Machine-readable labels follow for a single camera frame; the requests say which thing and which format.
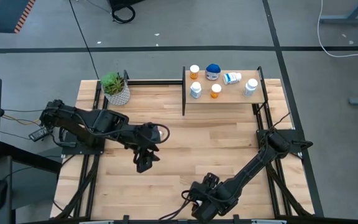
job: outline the black cable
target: black cable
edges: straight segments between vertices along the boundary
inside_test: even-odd
[[[74,8],[73,8],[73,4],[71,3],[71,0],[68,0],[68,2],[70,3],[71,10],[73,11],[73,15],[74,15],[75,22],[77,23],[77,26],[78,26],[78,28],[79,28],[79,30],[80,30],[80,32],[81,32],[81,36],[82,36],[82,39],[84,40],[86,49],[87,49],[87,51],[88,51],[88,53],[89,53],[89,56],[91,57],[92,66],[93,66],[94,72],[95,72],[95,74],[96,74],[96,77],[97,77],[98,80],[99,80],[100,78],[99,78],[99,75],[98,75],[98,71],[96,70],[96,67],[94,66],[93,57],[92,57],[90,48],[88,47],[88,44],[86,43],[84,34],[82,33],[82,30],[81,30],[81,27],[80,27],[80,23],[78,22],[77,16],[75,15],[75,11],[74,11]]]
[[[288,112],[284,117],[282,117],[279,121],[277,121],[275,124],[273,124],[273,126],[271,126],[269,129],[272,129],[272,128],[274,128],[276,125],[278,125],[278,124],[280,124],[283,120],[284,120],[284,118],[286,118],[288,115],[290,115],[291,114],[291,112]]]
[[[59,205],[56,204],[55,200],[53,200],[53,204],[60,210],[60,211],[63,211],[62,208],[60,208]]]
[[[64,162],[62,163],[62,167],[63,167],[68,161],[70,161],[70,159],[72,159],[73,157],[75,157],[75,155],[71,155],[69,158],[67,158],[66,161],[64,161]]]
[[[185,199],[185,201],[183,202],[183,204],[180,206],[180,208],[172,213],[169,213],[168,215],[164,215],[163,217],[159,218],[158,220],[160,221],[168,221],[168,220],[172,220],[174,219],[191,201],[189,200],[189,195],[187,195],[187,197],[185,198],[183,196],[183,194],[185,193],[189,193],[190,191],[189,190],[184,190],[182,193],[181,193],[181,197],[183,199]]]
[[[75,156],[75,155],[72,155],[70,158],[68,158],[68,159],[62,164],[62,166],[63,166],[67,161],[69,161],[72,157],[74,157],[74,156]],[[48,158],[48,157],[60,157],[60,156],[45,156],[45,158]],[[6,179],[6,177],[9,177],[10,175],[13,175],[13,174],[15,174],[15,173],[17,173],[17,172],[19,172],[19,171],[26,170],[26,169],[31,169],[31,168],[37,168],[37,167],[36,167],[36,166],[30,166],[30,167],[18,169],[18,170],[14,171],[14,172],[11,172],[10,174],[8,174],[7,176],[5,176],[5,177],[2,178],[2,179]]]
[[[18,137],[18,138],[21,138],[21,139],[25,139],[25,140],[31,140],[31,138],[26,138],[26,137],[18,136],[18,135],[16,135],[16,134],[7,133],[7,132],[5,132],[5,131],[0,131],[0,133],[8,134],[8,135],[10,135],[10,136],[15,136],[15,137]]]
[[[22,111],[22,110],[5,110],[3,109],[4,111],[13,111],[13,112],[23,112],[23,113],[26,113],[26,112],[38,112],[38,111],[43,111],[43,110],[29,110],[29,111]]]
[[[85,189],[87,188],[88,184],[91,182],[92,178],[95,177],[96,168],[97,168],[97,165],[95,162],[93,162],[92,167],[88,172],[88,175],[85,177],[85,180],[83,181],[83,183],[78,187],[73,198],[71,198],[70,202],[63,209],[62,213],[57,215],[55,218],[65,218],[70,214],[70,212],[74,209],[77,202],[80,200],[80,198],[82,198],[82,194],[85,191]]]
[[[115,13],[116,11],[122,9],[122,8],[128,8],[129,10],[131,10],[132,12],[132,16],[131,18],[129,19],[121,19],[120,17],[116,16]],[[127,4],[116,4],[115,6],[111,6],[111,15],[112,15],[112,18],[113,18],[113,22],[117,22],[118,24],[125,24],[125,23],[128,23],[130,21],[133,21],[135,19],[135,16],[136,16],[136,12],[135,12],[135,9],[130,6],[130,5],[127,5]]]
[[[139,133],[140,136],[142,136],[143,138],[145,138],[146,140],[148,140],[149,142],[154,143],[154,144],[160,144],[160,143],[163,143],[168,140],[169,136],[171,135],[171,132],[168,127],[166,127],[163,124],[156,124],[156,123],[149,123],[149,125],[160,126],[160,127],[165,128],[167,130],[167,137],[165,137],[164,140],[157,142],[157,141],[153,141],[153,140],[149,139],[148,137],[144,136],[142,133]]]
[[[59,147],[62,147],[62,148],[68,148],[68,147],[70,147],[70,146],[64,146],[64,145],[60,144],[59,142],[56,142],[55,136],[52,134],[52,132],[49,132],[49,135],[52,136],[52,141],[53,141],[53,143],[55,143],[55,145],[57,145],[57,146],[59,146]]]

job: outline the blue bottle cap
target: blue bottle cap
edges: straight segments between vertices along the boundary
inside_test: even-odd
[[[219,67],[219,65],[216,64],[211,64],[208,65],[208,67],[206,67],[206,71],[207,72],[213,72],[213,73],[220,73],[221,72],[221,68]]]

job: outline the white cable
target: white cable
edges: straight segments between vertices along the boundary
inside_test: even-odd
[[[331,57],[342,58],[342,57],[358,56],[358,54],[351,54],[351,55],[332,55],[332,54],[328,53],[328,51],[323,47],[323,44],[321,43],[321,40],[320,40],[320,19],[321,19],[321,13],[323,13],[323,0],[321,0],[320,15],[318,16],[318,21],[317,21],[317,36],[318,36],[318,42],[320,43],[321,48],[322,48],[329,56],[331,56]]]

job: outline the wooden table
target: wooden table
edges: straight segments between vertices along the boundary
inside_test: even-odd
[[[288,113],[279,79],[266,79],[267,93],[273,122]],[[81,82],[76,107],[90,110],[93,105],[96,80]],[[183,203],[182,190],[189,189],[195,180],[201,182],[207,172],[222,180],[232,177],[257,153],[256,118],[251,105],[245,104],[189,104],[182,116],[181,85],[130,86],[131,99],[124,106],[109,105],[108,109],[126,114],[130,123],[152,121],[167,125],[169,140],[159,144],[156,155],[161,161],[153,168],[138,174],[132,163],[132,151],[122,145],[106,141],[100,158],[94,196],[92,220],[130,219],[156,220],[171,213]],[[287,117],[278,129],[290,129]],[[64,207],[78,187],[83,156],[67,162],[59,176],[55,201]],[[282,159],[287,187],[309,212],[313,213],[303,166],[299,158],[288,155]],[[83,197],[81,215],[85,214],[88,193]],[[278,194],[280,211],[284,214],[281,194]],[[53,207],[51,217],[60,213]],[[244,187],[242,196],[226,216],[216,218],[273,218],[266,171],[262,170]],[[176,218],[193,219],[191,205]]]

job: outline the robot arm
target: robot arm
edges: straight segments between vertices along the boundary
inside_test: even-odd
[[[61,127],[71,132],[77,140],[90,148],[98,141],[109,139],[124,145],[125,149],[134,151],[134,163],[138,172],[144,172],[152,167],[152,161],[160,159],[154,155],[159,151],[156,144],[161,141],[157,126],[161,124],[145,123],[141,125],[128,124],[129,118],[111,110],[85,111],[65,105],[61,100],[48,102],[40,116],[42,125],[47,129]],[[75,147],[74,142],[61,142],[62,147]]]
[[[195,203],[191,216],[202,223],[208,223],[218,214],[220,216],[225,215],[237,205],[242,188],[264,167],[271,168],[270,163],[274,159],[284,158],[290,152],[292,144],[281,136],[276,129],[273,129],[265,135],[258,154],[233,178],[218,183],[219,177],[208,173],[202,183],[193,182],[187,198]],[[300,207],[300,204],[296,202],[292,195],[289,198],[295,201],[293,204],[291,201],[290,203],[297,212],[310,215]]]

